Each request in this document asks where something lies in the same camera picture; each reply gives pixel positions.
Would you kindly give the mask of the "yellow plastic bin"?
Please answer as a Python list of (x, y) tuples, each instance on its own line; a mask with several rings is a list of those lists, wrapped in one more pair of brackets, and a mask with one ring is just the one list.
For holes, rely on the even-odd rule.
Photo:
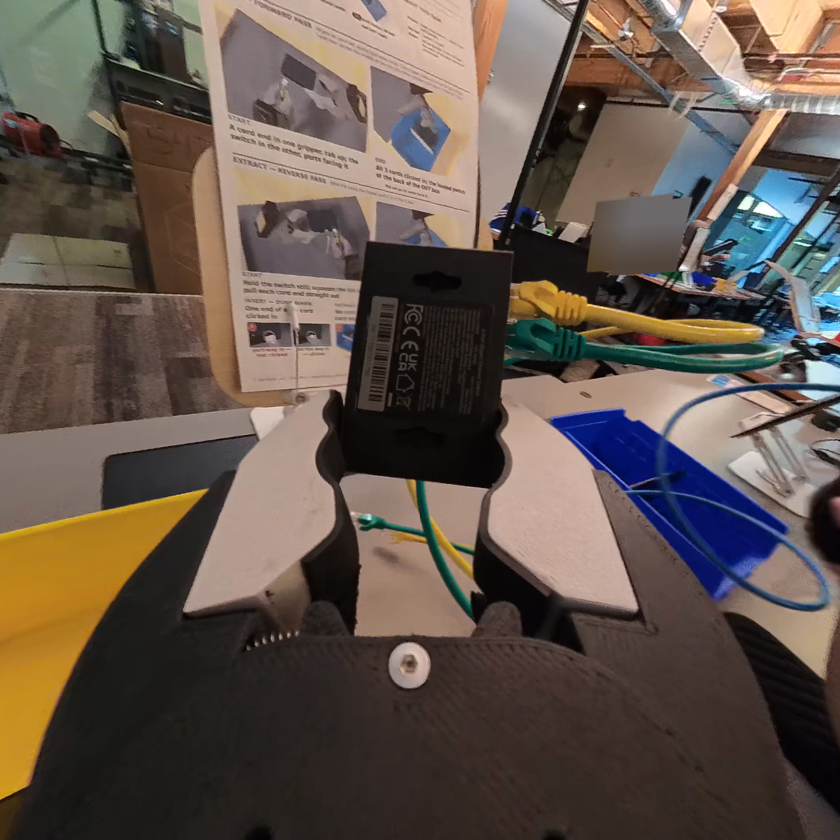
[(189, 510), (197, 490), (1, 537), (1, 797), (32, 777), (82, 649), (116, 594)]

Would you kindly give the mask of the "black desk mat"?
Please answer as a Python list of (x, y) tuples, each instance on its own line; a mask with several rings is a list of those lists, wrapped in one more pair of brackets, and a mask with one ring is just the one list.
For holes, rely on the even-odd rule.
[(101, 509), (205, 490), (257, 442), (250, 434), (111, 455), (102, 465)]

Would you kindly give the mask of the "cardboard box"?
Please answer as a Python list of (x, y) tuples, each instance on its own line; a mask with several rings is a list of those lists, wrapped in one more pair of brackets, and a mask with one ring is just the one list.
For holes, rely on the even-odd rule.
[(202, 291), (193, 209), (193, 170), (214, 144), (210, 125), (121, 103), (154, 290)]

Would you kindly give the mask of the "spiral metal ceiling duct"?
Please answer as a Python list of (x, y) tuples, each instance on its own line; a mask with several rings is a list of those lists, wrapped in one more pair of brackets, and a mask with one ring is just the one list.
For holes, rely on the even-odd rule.
[(836, 92), (787, 88), (751, 76), (738, 41), (708, 2), (651, 1), (643, 5), (653, 19), (652, 35), (666, 51), (693, 78), (741, 108), (839, 114)]

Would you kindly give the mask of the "black board metal stand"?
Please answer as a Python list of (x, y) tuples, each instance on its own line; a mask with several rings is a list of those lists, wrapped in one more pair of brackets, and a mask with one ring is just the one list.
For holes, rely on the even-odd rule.
[(744, 395), (759, 412), (738, 422), (733, 438), (748, 448), (728, 465), (735, 477), (799, 518), (817, 492), (838, 478), (838, 397), (784, 402)]

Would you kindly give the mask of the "black network switch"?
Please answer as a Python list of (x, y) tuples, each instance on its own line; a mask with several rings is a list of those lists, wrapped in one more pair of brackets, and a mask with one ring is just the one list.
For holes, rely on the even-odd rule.
[(370, 242), (340, 439), (351, 473), (490, 488), (512, 253)]

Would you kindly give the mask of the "red round machine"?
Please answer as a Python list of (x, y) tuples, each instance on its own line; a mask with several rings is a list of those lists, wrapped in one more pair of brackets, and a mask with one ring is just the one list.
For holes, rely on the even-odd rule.
[(11, 149), (42, 158), (60, 159), (62, 146), (58, 132), (34, 115), (6, 110), (1, 115), (2, 141)]

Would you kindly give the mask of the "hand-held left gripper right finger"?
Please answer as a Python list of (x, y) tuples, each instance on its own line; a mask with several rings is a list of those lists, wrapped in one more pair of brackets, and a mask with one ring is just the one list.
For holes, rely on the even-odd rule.
[(499, 477), (479, 509), (473, 563), (487, 606), (518, 611), (523, 632), (634, 632), (639, 602), (595, 471), (546, 419), (502, 401)]

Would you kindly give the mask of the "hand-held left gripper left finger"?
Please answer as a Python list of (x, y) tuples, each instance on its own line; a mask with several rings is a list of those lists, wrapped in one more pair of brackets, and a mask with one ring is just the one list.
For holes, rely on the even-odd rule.
[(327, 602), (357, 624), (361, 557), (340, 482), (339, 392), (311, 396), (240, 462), (183, 606), (189, 617), (257, 612), (284, 634)]

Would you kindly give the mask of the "black panel stand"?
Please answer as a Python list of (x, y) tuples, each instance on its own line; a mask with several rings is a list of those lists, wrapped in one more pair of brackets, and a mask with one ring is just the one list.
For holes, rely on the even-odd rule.
[(549, 280), (562, 291), (583, 295), (586, 301), (594, 295), (597, 285), (593, 280), (586, 279), (584, 248), (564, 242), (559, 238), (525, 229), (521, 225), (516, 225), (515, 219), (526, 184), (543, 146), (557, 101), (568, 76), (574, 52), (579, 45), (587, 8), (586, 1), (574, 3), (569, 32), (551, 76), (497, 241), (498, 249), (512, 252), (513, 280), (518, 282)]

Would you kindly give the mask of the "blue plastic bin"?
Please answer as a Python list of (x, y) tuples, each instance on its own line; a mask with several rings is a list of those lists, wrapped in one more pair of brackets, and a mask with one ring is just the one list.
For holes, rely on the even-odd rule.
[[(555, 416), (550, 423), (622, 489), (659, 489), (655, 452), (661, 436), (645, 423), (630, 419), (623, 409)], [(667, 467), (675, 493), (719, 502), (787, 535), (789, 528), (782, 520), (673, 444), (668, 444)], [(713, 600), (729, 594), (734, 583), (687, 538), (663, 497), (633, 497), (633, 501)], [(742, 577), (750, 577), (779, 544), (761, 528), (706, 503), (679, 499), (679, 505), (719, 559)]]

